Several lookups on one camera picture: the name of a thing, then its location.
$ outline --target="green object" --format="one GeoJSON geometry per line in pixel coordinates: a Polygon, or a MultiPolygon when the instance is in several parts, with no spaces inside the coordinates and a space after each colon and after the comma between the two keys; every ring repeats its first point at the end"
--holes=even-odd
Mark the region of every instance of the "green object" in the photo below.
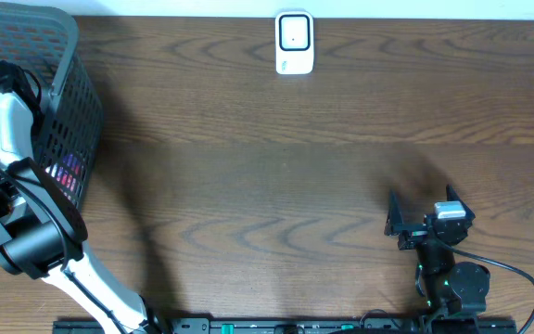
{"type": "Polygon", "coordinates": [[[234,325],[222,325],[222,334],[234,334],[234,325]]]}

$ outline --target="wooden tabletop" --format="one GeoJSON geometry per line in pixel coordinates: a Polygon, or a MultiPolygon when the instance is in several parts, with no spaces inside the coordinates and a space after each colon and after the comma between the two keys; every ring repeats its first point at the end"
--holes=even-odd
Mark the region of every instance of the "wooden tabletop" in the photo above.
{"type": "MultiPolygon", "coordinates": [[[[106,112],[89,240],[165,315],[425,308],[392,187],[419,220],[452,183],[458,247],[534,276],[534,22],[317,19],[314,71],[281,76],[272,19],[77,21],[106,112]]],[[[485,315],[521,327],[532,286],[489,269],[485,315]]],[[[60,317],[88,314],[0,268],[0,332],[60,317]]]]}

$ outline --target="plastic basket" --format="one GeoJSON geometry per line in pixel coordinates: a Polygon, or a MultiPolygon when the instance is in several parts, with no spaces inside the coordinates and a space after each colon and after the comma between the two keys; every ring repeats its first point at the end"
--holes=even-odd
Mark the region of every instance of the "plastic basket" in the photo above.
{"type": "Polygon", "coordinates": [[[0,3],[0,60],[36,75],[44,123],[34,159],[82,207],[102,129],[98,95],[75,52],[78,27],[60,9],[0,3]]]}

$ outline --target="white charger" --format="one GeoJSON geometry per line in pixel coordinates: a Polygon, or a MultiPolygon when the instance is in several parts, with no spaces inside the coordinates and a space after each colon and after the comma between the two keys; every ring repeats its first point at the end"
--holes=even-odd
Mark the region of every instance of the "white charger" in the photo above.
{"type": "Polygon", "coordinates": [[[307,12],[290,11],[275,18],[275,70],[306,74],[314,65],[314,25],[307,12]]]}

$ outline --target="black square outline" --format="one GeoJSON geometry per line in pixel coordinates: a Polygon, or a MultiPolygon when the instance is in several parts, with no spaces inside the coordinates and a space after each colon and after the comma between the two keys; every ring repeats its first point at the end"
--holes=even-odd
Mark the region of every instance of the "black square outline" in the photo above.
{"type": "Polygon", "coordinates": [[[279,17],[279,48],[281,48],[284,51],[306,51],[309,48],[311,48],[311,21],[309,20],[308,16],[305,14],[290,14],[290,15],[282,15],[279,17]],[[282,19],[283,18],[306,18],[306,32],[308,33],[308,43],[305,48],[298,49],[286,49],[282,45],[282,19]]]}

